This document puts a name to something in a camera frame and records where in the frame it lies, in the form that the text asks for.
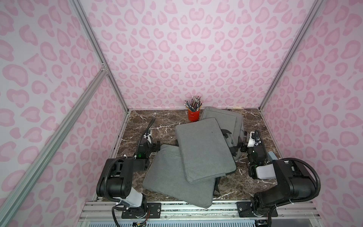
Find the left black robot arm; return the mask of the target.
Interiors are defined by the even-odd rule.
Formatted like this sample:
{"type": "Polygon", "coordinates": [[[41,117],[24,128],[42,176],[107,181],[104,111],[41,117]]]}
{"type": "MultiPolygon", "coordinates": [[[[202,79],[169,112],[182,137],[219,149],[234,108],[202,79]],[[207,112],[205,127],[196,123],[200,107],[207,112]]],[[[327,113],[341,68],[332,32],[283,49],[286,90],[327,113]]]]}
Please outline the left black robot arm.
{"type": "Polygon", "coordinates": [[[160,151],[160,142],[153,142],[150,130],[155,120],[152,118],[141,135],[133,156],[108,159],[105,163],[96,194],[114,202],[116,209],[142,214],[147,212],[146,198],[132,187],[132,181],[134,173],[148,169],[151,153],[160,151]]]}

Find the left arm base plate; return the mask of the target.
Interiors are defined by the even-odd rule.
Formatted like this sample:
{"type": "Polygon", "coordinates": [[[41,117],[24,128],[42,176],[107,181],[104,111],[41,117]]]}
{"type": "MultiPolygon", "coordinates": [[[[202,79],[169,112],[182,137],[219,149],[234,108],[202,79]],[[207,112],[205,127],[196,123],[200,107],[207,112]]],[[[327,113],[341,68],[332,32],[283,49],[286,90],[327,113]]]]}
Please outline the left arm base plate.
{"type": "Polygon", "coordinates": [[[138,208],[129,208],[122,213],[122,219],[160,218],[161,203],[147,202],[138,208]]]}

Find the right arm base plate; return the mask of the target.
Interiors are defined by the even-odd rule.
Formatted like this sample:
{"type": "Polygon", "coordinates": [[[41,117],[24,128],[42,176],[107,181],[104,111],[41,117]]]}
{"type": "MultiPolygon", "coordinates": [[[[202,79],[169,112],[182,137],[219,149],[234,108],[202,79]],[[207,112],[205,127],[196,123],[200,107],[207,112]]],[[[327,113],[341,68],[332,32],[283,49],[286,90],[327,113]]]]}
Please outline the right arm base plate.
{"type": "Polygon", "coordinates": [[[238,201],[236,206],[240,218],[267,218],[270,211],[270,208],[255,210],[250,201],[238,201]]]}

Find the grey laptop sleeve top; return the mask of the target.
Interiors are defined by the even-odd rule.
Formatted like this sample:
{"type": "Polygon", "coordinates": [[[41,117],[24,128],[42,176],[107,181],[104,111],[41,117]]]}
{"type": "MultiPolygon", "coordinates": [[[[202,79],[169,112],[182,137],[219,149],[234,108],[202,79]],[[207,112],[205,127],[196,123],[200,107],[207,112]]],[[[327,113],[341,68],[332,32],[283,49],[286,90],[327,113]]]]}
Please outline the grey laptop sleeve top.
{"type": "Polygon", "coordinates": [[[232,174],[235,160],[215,118],[176,126],[186,180],[196,184],[232,174]]]}

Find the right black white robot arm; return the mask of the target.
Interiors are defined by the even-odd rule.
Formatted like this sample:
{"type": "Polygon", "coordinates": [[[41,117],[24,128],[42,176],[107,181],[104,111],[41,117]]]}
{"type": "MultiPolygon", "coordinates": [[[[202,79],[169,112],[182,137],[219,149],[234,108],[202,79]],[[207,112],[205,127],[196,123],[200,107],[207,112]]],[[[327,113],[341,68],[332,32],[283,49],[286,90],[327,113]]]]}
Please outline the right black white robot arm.
{"type": "Polygon", "coordinates": [[[319,195],[321,181],[314,168],[300,159],[277,159],[273,153],[268,154],[258,130],[244,134],[241,151],[247,154],[249,177],[275,179],[277,184],[256,193],[250,202],[238,202],[239,217],[271,218],[280,206],[310,201],[319,195]]]}

